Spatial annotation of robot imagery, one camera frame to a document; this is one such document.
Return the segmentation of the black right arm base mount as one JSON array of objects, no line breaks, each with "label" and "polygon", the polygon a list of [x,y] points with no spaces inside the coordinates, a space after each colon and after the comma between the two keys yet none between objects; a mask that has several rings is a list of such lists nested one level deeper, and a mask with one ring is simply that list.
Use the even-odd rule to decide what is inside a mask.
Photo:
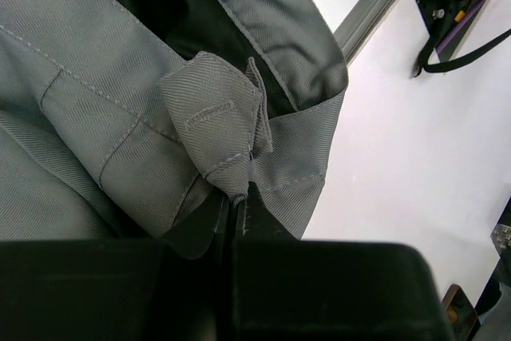
[{"label": "black right arm base mount", "polygon": [[506,30],[483,46],[452,60],[430,64],[432,53],[440,54],[460,33],[464,25],[472,20],[486,0],[426,0],[422,4],[422,16],[426,21],[430,37],[418,53],[412,76],[426,73],[448,73],[465,67],[483,57],[490,50],[510,37]]}]

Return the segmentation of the grey pleated skirt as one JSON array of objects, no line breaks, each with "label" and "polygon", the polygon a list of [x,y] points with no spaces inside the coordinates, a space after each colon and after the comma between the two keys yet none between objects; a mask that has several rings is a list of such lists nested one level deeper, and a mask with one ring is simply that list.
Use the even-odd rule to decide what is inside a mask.
[{"label": "grey pleated skirt", "polygon": [[299,238],[347,83],[312,0],[1,0],[1,238],[158,237],[250,184]]}]

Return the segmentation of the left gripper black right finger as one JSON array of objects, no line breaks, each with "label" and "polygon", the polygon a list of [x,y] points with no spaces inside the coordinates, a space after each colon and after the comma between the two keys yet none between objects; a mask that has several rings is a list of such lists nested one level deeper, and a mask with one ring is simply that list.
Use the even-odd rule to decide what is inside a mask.
[{"label": "left gripper black right finger", "polygon": [[236,209],[234,340],[451,340],[430,268],[404,244],[297,240],[258,188]]}]

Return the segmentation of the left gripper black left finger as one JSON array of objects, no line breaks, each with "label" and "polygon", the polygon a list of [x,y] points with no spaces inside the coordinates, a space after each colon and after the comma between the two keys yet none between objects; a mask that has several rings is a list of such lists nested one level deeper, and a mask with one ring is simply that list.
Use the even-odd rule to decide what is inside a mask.
[{"label": "left gripper black left finger", "polygon": [[2,242],[2,339],[230,339],[230,210],[215,191],[159,238]]}]

